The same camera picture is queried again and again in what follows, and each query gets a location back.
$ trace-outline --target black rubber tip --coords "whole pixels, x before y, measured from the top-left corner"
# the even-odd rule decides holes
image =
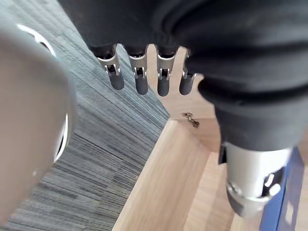
[[[159,79],[157,83],[157,92],[160,96],[166,96],[169,93],[169,80]]]
[[[193,88],[193,79],[191,78],[191,76],[187,76],[187,78],[181,78],[181,82],[180,82],[180,93],[182,95],[188,95]]]
[[[136,78],[136,90],[140,95],[145,95],[148,92],[148,79],[146,77]]]
[[[119,75],[111,73],[109,74],[109,79],[114,89],[121,90],[124,88],[124,79],[121,73]]]

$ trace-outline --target metal hinge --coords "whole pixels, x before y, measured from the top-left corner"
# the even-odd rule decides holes
[[[199,127],[200,123],[193,119],[192,113],[187,112],[187,113],[184,113],[183,115],[186,117],[187,121],[192,124],[192,126],[194,128],[198,128]]]

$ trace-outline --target silver bracket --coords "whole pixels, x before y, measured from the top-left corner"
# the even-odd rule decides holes
[[[110,59],[97,58],[109,76],[114,74],[118,76],[120,74],[120,64],[115,47],[116,46],[114,46],[115,54]]]
[[[171,58],[163,58],[159,54],[157,54],[157,72],[159,79],[163,79],[163,77],[165,77],[167,80],[170,79],[174,59],[175,55]]]
[[[129,62],[136,79],[140,77],[146,78],[146,70],[147,70],[146,54],[141,57],[129,56]]]

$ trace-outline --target light wood surface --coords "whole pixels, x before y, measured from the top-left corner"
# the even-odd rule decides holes
[[[196,137],[169,121],[113,230],[183,230],[209,156]]]
[[[156,143],[114,231],[257,231],[260,215],[234,215],[226,166],[177,121]]]
[[[302,192],[299,200],[298,214],[296,220],[296,231],[308,230],[308,129],[304,133],[302,141],[298,145],[299,152],[305,164],[305,172],[303,178]]]
[[[212,152],[219,152],[220,131],[219,125],[215,118],[196,119],[200,123],[199,128],[194,128],[186,119],[179,120],[200,142]]]
[[[164,107],[170,113],[171,119],[183,119],[183,113],[190,112],[194,118],[215,118],[212,104],[207,102],[198,92],[197,86],[203,79],[203,75],[197,75],[191,93],[181,95],[179,92],[180,80],[183,72],[183,63],[186,49],[180,47],[175,58],[172,74],[170,77],[169,94],[161,97],[157,93],[157,65],[154,45],[148,48],[148,83]]]

